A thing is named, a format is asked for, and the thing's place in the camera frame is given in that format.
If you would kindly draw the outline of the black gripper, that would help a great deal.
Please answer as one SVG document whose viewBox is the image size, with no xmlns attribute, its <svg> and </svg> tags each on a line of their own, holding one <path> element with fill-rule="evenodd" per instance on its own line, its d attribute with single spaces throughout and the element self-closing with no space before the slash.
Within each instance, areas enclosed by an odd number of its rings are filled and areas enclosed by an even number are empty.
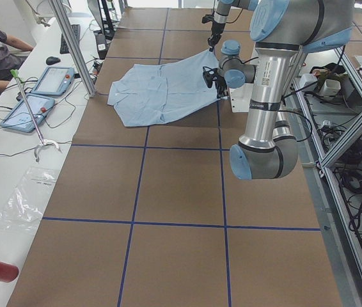
<svg viewBox="0 0 362 307">
<path fill-rule="evenodd" d="M 211 36 L 208 38 L 207 42 L 209 45 L 209 51 L 213 52 L 215 46 L 220 41 L 223 34 L 223 24 L 218 22 L 213 22 L 211 27 Z"/>
<path fill-rule="evenodd" d="M 228 87 L 223 77 L 218 76 L 214 80 L 214 84 L 217 90 L 217 98 L 220 100 L 228 100 Z"/>
</svg>

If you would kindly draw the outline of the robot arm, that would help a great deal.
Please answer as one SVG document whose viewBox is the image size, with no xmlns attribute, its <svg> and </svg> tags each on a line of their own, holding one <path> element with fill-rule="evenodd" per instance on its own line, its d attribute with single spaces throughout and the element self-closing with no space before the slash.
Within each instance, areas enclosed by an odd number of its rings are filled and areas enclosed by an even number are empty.
<svg viewBox="0 0 362 307">
<path fill-rule="evenodd" d="M 246 129 L 230 148 L 233 174 L 243 180 L 288 175 L 298 157 L 297 141 L 280 113 L 290 60 L 344 46 L 351 36 L 353 1 L 220 1 L 212 36 L 219 39 L 231 7 L 253 12 L 249 34 L 257 66 L 243 64 L 240 45 L 225 42 L 218 72 L 229 88 L 253 84 Z"/>
<path fill-rule="evenodd" d="M 257 7 L 259 1 L 257 0 L 220 0 L 217 3 L 216 9 L 213 10 L 211 14 L 206 14 L 202 18 L 202 23 L 210 22 L 211 25 L 211 35 L 208 38 L 207 42 L 209 45 L 209 51 L 214 51 L 215 46 L 221 39 L 225 25 L 228 21 L 228 16 L 232 8 L 240 8 L 241 10 L 254 11 Z"/>
</svg>

